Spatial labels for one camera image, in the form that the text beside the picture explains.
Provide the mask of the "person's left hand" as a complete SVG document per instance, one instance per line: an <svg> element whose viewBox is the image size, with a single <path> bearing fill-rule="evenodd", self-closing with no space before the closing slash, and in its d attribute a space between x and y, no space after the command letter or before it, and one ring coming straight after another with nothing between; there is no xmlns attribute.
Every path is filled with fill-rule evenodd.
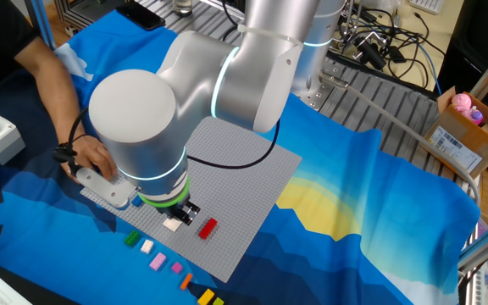
<svg viewBox="0 0 488 305"><path fill-rule="evenodd" d="M82 133L74 139L73 150L77 152L74 164L93 169L108 181L117 175L114 160L97 138Z"/></svg>

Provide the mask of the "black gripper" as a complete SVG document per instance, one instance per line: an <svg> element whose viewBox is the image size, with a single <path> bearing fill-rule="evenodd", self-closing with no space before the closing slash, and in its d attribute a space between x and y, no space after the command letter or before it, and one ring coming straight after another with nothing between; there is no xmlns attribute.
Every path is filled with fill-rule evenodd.
<svg viewBox="0 0 488 305"><path fill-rule="evenodd" d="M173 216L185 225L190 225L192 221L198 216L201 209L192 202L189 202L190 195L184 195L180 199L176 199L175 203L165 209L165 213Z"/></svg>

